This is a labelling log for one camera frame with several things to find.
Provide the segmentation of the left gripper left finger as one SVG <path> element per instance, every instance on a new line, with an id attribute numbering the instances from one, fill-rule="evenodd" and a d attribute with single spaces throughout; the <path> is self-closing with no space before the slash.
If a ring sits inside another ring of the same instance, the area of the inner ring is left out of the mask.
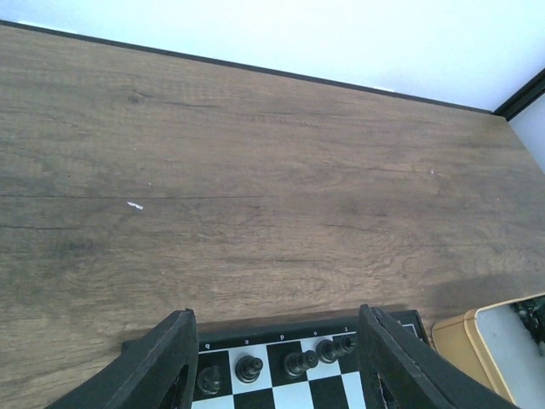
<path id="1" fill-rule="evenodd" d="M 191 309 L 171 313 L 50 408 L 190 408 L 198 334 Z"/>

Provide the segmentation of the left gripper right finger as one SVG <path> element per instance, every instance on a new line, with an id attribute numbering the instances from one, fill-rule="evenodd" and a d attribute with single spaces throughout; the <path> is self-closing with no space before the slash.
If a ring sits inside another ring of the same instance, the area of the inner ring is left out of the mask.
<path id="1" fill-rule="evenodd" d="M 514 408 L 379 308 L 363 304 L 357 356 L 368 408 Z"/>

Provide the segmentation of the black chess piece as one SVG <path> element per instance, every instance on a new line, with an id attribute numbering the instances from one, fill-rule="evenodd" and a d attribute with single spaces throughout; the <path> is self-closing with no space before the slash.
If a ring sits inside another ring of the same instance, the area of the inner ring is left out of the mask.
<path id="1" fill-rule="evenodd" d="M 292 352 L 284 357 L 284 372 L 289 378 L 301 377 L 317 365 L 318 355 L 313 350 Z"/>
<path id="2" fill-rule="evenodd" d="M 263 369 L 263 361 L 259 357 L 245 355 L 235 365 L 235 374 L 242 383 L 253 383 L 260 376 Z"/>
<path id="3" fill-rule="evenodd" d="M 197 386 L 204 395 L 217 395 L 221 389 L 220 368 L 216 365 L 204 368 L 198 374 Z"/>
<path id="4" fill-rule="evenodd" d="M 350 354 L 356 346 L 356 337 L 348 334 L 335 340 L 325 339 L 318 343 L 316 353 L 318 359 L 325 364 L 332 364 L 340 357 Z"/>

